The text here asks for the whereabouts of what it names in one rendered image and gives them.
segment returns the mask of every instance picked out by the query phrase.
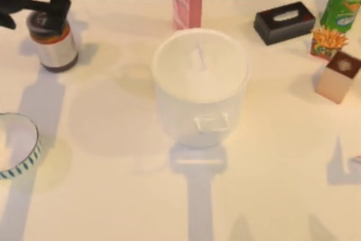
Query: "french fries container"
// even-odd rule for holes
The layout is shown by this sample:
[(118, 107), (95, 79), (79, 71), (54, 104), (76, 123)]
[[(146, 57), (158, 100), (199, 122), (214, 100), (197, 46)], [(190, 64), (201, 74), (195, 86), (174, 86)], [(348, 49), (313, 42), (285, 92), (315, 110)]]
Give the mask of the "french fries container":
[(316, 39), (312, 39), (311, 43), (311, 55), (318, 56), (325, 60), (331, 61), (335, 54), (340, 51), (342, 47), (326, 47), (324, 45), (319, 44)]
[(237, 126), (250, 77), (240, 44), (215, 30), (177, 31), (151, 64), (166, 134), (186, 146), (221, 143)]

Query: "green can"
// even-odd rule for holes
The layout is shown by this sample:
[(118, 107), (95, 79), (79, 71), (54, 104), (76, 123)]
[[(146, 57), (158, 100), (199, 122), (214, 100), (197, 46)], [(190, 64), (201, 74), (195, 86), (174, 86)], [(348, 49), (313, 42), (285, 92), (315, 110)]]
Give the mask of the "green can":
[(328, 0), (321, 25), (346, 33), (351, 29), (361, 0)]

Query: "tabletop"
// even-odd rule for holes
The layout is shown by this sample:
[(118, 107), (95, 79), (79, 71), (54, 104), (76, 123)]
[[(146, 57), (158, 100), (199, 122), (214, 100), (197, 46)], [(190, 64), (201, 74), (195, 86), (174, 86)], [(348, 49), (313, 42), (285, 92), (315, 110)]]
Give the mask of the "tabletop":
[[(149, 61), (171, 29), (171, 0), (74, 0), (81, 48), (44, 71), (25, 27), (0, 31), (0, 111), (39, 127), (43, 156), (0, 182), (0, 241), (359, 241), (361, 79), (336, 105), (314, 91), (326, 62), (311, 35), (265, 46), (256, 12), (298, 0), (205, 0), (203, 27), (246, 50), (252, 76), (224, 144), (182, 150), (159, 126)], [(301, 0), (319, 17), (326, 0)], [(360, 18), (352, 54), (361, 45)], [(204, 163), (177, 163), (179, 156)], [(206, 163), (216, 157), (217, 166)]]

